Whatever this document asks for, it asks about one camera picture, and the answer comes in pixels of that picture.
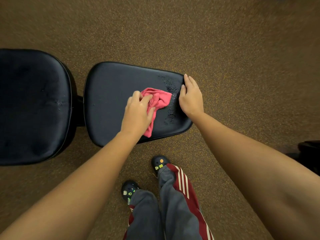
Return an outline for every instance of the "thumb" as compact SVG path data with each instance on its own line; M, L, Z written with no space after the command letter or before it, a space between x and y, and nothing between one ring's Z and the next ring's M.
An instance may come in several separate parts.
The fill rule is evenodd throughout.
M149 124L151 123L151 120L152 120L153 113L154 113L155 109L156 109L155 107L152 107L152 108L149 110L149 113L148 113L148 115L147 115L147 119L148 119Z
M187 92L186 86L184 84L182 84L179 97L185 96L186 92Z

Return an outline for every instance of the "finger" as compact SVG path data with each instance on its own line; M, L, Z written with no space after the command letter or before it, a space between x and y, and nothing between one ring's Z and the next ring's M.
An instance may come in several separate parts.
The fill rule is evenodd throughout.
M140 98L140 94L141 92L139 91L134 91L133 94L132 94L132 101L140 101L139 98Z
M184 79L184 83L186 85L186 88L191 88L193 86L192 83L190 82L189 77L188 77L187 74L185 74L183 76L183 79Z
M195 88L199 88L197 82L191 76L189 76L189 80Z
M129 97L129 98L128 98L128 101L127 101L127 106L128 106L129 104L131 104L131 101L132 101L132 97Z
M152 107L152 108L149 110L149 113L148 113L148 115L147 115L147 119L148 119L149 124L151 123L151 120L152 120L153 113L154 113L155 109L156 109L155 107Z
M152 99L153 95L152 94L149 94L147 96L144 96L141 100L141 103L144 104L145 106L148 105L150 99Z
M186 86L182 84L181 89L180 89L180 95L179 95L179 97L185 96L186 93L187 93Z

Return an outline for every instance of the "leg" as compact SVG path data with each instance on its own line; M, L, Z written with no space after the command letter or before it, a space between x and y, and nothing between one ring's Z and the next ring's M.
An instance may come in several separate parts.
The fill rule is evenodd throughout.
M132 211L123 239L164 240L159 206L154 194L140 189L134 181L126 181L121 194Z
M156 173L158 171L166 238L168 240L214 240L200 211L190 180L181 168L170 164L166 157L157 157L153 158L152 165Z

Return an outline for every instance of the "forearm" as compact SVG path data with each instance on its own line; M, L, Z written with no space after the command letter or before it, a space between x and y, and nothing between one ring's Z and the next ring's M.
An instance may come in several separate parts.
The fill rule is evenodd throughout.
M12 240L86 239L136 136L121 132L1 235Z
M209 115L197 115L193 122L274 238L315 236L320 214L320 178L316 174Z

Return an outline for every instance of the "shoe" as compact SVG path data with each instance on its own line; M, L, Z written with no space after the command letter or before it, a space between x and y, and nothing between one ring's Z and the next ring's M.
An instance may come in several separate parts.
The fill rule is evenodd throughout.
M133 180L127 180L123 183L121 188L122 198L130 205L130 201L134 192L141 189L139 185Z
M171 163L166 156L157 155L151 159L151 165L154 169L156 177L158 177L158 172L161 168L163 168L166 164Z

